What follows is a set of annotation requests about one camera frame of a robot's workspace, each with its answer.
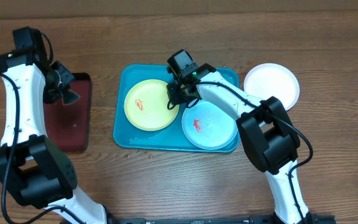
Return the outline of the yellow-green plate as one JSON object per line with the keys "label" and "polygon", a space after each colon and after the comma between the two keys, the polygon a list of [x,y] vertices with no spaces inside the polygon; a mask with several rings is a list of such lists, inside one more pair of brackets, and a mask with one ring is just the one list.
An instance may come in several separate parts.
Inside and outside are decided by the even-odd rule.
{"label": "yellow-green plate", "polygon": [[167,83],[150,79],[139,82],[124,100],[124,113],[129,122],[144,131],[157,131],[167,127],[177,117],[179,106],[169,109]]}

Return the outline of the white plate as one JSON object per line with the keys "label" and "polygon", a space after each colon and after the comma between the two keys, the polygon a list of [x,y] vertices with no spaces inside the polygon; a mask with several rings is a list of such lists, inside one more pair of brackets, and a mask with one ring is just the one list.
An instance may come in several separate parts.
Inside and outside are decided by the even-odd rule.
{"label": "white plate", "polygon": [[267,100],[278,98],[286,111],[299,99],[300,85],[296,76],[286,67],[276,63],[263,63],[252,68],[244,79],[244,91]]}

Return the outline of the black and pink sponge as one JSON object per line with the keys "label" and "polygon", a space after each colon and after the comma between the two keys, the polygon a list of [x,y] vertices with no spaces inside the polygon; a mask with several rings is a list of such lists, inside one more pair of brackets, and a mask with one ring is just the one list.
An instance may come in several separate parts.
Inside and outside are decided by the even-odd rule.
{"label": "black and pink sponge", "polygon": [[80,95],[78,95],[74,91],[71,91],[71,90],[63,90],[62,91],[62,100],[63,100],[64,105],[72,104],[75,101],[77,101],[79,98],[80,98]]}

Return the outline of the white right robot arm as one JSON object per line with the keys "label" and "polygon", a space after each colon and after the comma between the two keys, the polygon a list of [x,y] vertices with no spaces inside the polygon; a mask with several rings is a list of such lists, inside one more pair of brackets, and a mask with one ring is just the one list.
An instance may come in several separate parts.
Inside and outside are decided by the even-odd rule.
{"label": "white right robot arm", "polygon": [[296,170],[300,143],[309,140],[297,130],[281,101],[271,96],[262,100],[229,83],[213,66],[197,65],[181,49],[168,60],[168,108],[204,100],[229,115],[237,125],[244,151],[255,168],[268,180],[275,203],[276,223],[312,223],[304,203]]}

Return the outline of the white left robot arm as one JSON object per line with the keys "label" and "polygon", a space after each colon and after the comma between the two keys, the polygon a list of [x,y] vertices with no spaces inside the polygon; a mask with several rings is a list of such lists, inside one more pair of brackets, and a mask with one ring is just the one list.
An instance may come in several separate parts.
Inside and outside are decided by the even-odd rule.
{"label": "white left robot arm", "polygon": [[53,58],[48,37],[23,27],[12,33],[14,50],[0,55],[6,90],[6,123],[0,147],[2,198],[55,212],[67,223],[113,223],[109,210],[77,184],[71,160],[47,136],[44,104],[74,103],[74,76]]}

